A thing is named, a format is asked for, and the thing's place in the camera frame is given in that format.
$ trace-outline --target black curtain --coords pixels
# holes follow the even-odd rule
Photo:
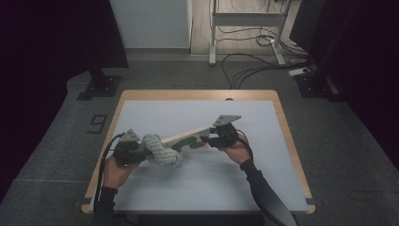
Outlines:
[[[0,201],[62,106],[67,81],[89,68],[127,68],[108,0],[0,3]]]
[[[360,1],[335,50],[333,70],[345,100],[399,169],[396,10],[391,1]]]

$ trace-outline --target printed number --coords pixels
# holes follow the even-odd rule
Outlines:
[[[103,128],[105,126],[105,121],[106,121],[107,115],[94,115],[93,118],[91,118],[90,125],[100,125],[100,129],[98,131],[87,131],[88,134],[100,134],[103,131]]]

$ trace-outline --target white tabletop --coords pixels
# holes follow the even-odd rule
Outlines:
[[[307,212],[271,101],[125,101],[114,135],[132,128],[140,137],[172,137],[212,126],[219,115],[242,116],[232,124],[246,133],[255,166],[290,211]],[[246,175],[226,154],[210,147],[184,153],[184,162],[177,169],[141,163],[119,189],[115,203],[116,211],[137,214],[259,211]]]

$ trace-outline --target cable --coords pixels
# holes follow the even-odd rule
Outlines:
[[[252,149],[249,146],[249,141],[247,139],[246,134],[244,134],[244,132],[241,131],[241,130],[236,130],[236,131],[239,131],[240,133],[242,133],[244,135],[244,137],[246,138],[247,141],[241,139],[240,137],[238,137],[237,140],[240,141],[242,144],[244,144],[244,146],[247,148],[247,152],[249,153],[250,158],[253,159],[253,152],[252,152]]]
[[[218,40],[218,39],[215,39],[215,40],[217,40],[217,41],[222,41],[222,40],[255,40],[255,39],[257,39],[258,38],[258,36],[256,36],[256,37],[250,37],[250,38],[244,38],[244,39],[230,39],[230,38],[226,38],[226,39],[221,39],[221,40]]]
[[[263,5],[258,9],[258,12],[260,12],[261,9],[262,9],[264,6],[266,6],[266,2],[267,2],[267,0],[264,0]]]
[[[233,30],[233,31],[223,31],[223,30],[220,29],[220,26],[218,26],[218,27],[219,27],[220,32],[225,33],[225,34],[230,34],[230,33],[235,33],[235,32],[240,32],[240,31],[248,31],[248,30],[258,30],[259,29],[259,27],[251,27],[251,28],[245,28],[245,29],[239,29],[239,30]]]
[[[226,72],[226,69],[225,69],[225,62],[226,62],[227,58],[233,57],[233,56],[252,57],[252,58],[255,58],[255,59],[261,61],[262,63],[266,64],[266,66],[262,66],[262,67],[254,68],[254,69],[244,69],[241,72],[235,74],[232,77],[232,79],[230,80],[230,78],[229,78],[229,76],[228,76],[228,74]],[[265,61],[265,60],[263,60],[263,59],[261,59],[259,57],[253,56],[253,55],[231,54],[231,55],[227,55],[227,56],[225,56],[223,58],[221,65],[222,65],[222,71],[223,71],[226,79],[229,82],[230,89],[240,89],[242,84],[243,84],[243,82],[245,80],[247,80],[249,77],[251,77],[255,73],[258,73],[258,72],[261,72],[261,71],[264,71],[264,70],[283,70],[283,69],[291,69],[291,68],[296,68],[296,67],[304,67],[304,66],[310,65],[312,63],[313,62],[310,59],[307,58],[307,60],[304,61],[304,62],[300,62],[300,63],[288,65],[288,66],[280,66],[280,65],[276,65],[276,64],[267,62],[267,61]]]
[[[271,1],[271,0],[269,0],[269,4],[267,5],[266,12],[268,12],[268,11],[269,11],[269,8],[270,8],[270,1]]]
[[[94,211],[96,210],[96,205],[97,205],[97,202],[99,201],[100,188],[101,188],[101,185],[102,185],[102,182],[103,182],[103,172],[104,172],[104,165],[105,165],[106,156],[108,155],[109,150],[111,149],[112,143],[114,143],[115,139],[121,138],[123,135],[124,135],[124,133],[114,136],[111,139],[111,141],[108,143],[108,145],[106,145],[106,148],[105,148],[105,150],[103,152],[103,156],[101,158],[101,163],[100,163],[100,168],[99,168],[99,175],[98,175],[98,178],[97,178],[96,194],[94,196]]]
[[[231,1],[231,6],[232,6],[232,8],[234,8],[234,10],[235,10],[235,12],[237,12],[237,9],[234,7],[234,5],[232,4],[232,0],[230,0]]]
[[[281,8],[279,9],[279,12],[282,12],[282,6],[284,6],[284,0],[281,0]]]

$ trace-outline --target hand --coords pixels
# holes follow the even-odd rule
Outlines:
[[[239,135],[239,137],[247,142],[247,139],[243,135]],[[249,152],[246,148],[246,146],[241,143],[240,141],[235,141],[233,145],[230,147],[225,147],[225,148],[218,148],[221,152],[226,153],[229,158],[237,163],[238,165],[241,165],[243,162],[247,161],[250,159]]]
[[[120,188],[129,177],[130,172],[136,169],[140,163],[133,163],[129,166],[120,166],[114,156],[105,161],[103,186]]]

